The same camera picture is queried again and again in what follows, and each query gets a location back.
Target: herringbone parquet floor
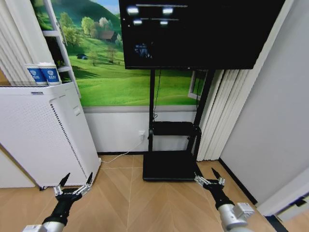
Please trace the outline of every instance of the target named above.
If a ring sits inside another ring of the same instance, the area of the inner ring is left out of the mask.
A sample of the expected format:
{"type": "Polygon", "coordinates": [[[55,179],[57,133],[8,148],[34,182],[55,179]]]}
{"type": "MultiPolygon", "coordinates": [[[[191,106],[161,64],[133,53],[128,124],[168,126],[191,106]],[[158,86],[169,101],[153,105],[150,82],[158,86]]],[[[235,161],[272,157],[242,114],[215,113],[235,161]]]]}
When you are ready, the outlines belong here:
{"type": "MultiPolygon", "coordinates": [[[[114,156],[102,157],[109,161],[114,156]]],[[[234,202],[249,200],[217,161],[198,165],[206,178],[211,167],[226,178],[234,202]]],[[[153,183],[142,180],[142,156],[123,156],[102,164],[93,189],[70,212],[66,232],[221,232],[219,214],[209,192],[194,182],[153,183]]],[[[0,231],[19,232],[40,224],[56,200],[51,188],[0,189],[0,231]]],[[[274,229],[257,211],[249,219],[255,232],[274,229]]]]}

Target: television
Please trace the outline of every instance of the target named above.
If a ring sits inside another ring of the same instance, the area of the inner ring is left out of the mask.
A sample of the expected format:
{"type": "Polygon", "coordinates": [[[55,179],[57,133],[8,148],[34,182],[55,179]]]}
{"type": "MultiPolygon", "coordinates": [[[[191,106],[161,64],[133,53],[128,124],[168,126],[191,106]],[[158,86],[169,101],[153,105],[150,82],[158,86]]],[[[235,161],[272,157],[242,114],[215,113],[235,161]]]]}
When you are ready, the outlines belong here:
{"type": "Polygon", "coordinates": [[[284,0],[119,0],[126,69],[252,69],[284,0]]]}

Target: wall mural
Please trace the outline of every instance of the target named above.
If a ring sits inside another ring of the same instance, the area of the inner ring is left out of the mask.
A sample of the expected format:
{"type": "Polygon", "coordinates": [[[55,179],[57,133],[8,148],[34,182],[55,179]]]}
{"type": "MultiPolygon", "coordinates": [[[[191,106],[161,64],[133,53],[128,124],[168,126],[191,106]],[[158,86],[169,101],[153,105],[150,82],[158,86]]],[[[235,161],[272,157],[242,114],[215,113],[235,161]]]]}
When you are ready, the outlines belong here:
{"type": "MultiPolygon", "coordinates": [[[[32,4],[42,30],[51,30],[43,0],[32,4]]],[[[68,43],[82,105],[148,105],[150,71],[125,69],[118,0],[52,0],[52,4],[68,43]]],[[[191,74],[162,70],[157,105],[196,104],[187,97],[191,74]]]]}

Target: baseboard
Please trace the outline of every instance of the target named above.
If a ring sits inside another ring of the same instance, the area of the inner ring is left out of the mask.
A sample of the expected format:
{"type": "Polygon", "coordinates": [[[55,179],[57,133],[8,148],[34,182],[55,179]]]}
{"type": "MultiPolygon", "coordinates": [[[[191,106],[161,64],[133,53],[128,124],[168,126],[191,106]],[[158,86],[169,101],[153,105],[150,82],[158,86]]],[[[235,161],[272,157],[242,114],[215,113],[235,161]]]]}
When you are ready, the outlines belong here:
{"type": "MultiPolygon", "coordinates": [[[[116,151],[116,152],[97,152],[98,156],[112,156],[112,155],[121,155],[127,151],[116,151]]],[[[149,151],[130,151],[126,155],[145,155],[149,151]]]]}
{"type": "Polygon", "coordinates": [[[229,167],[224,163],[224,161],[219,158],[218,160],[221,165],[224,167],[224,169],[227,171],[227,173],[232,177],[232,179],[236,182],[236,184],[240,187],[240,189],[243,191],[243,193],[248,197],[248,199],[251,201],[252,204],[256,204],[257,200],[254,198],[254,196],[246,189],[246,187],[241,183],[241,181],[235,176],[235,174],[232,172],[232,170],[229,169],[229,167]]]}
{"type": "Polygon", "coordinates": [[[274,215],[265,218],[277,232],[289,232],[274,215]]]}

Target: paper cup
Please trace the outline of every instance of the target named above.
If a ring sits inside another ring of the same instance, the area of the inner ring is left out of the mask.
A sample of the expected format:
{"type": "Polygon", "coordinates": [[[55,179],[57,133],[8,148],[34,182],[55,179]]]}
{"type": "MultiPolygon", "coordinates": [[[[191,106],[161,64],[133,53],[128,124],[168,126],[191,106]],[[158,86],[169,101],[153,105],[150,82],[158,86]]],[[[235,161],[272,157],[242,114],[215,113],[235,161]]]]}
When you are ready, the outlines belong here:
{"type": "Polygon", "coordinates": [[[55,64],[40,63],[39,66],[49,85],[55,86],[62,83],[55,64]]]}
{"type": "Polygon", "coordinates": [[[25,67],[28,69],[29,73],[38,85],[47,85],[45,75],[42,73],[37,64],[25,64],[25,67]]]}

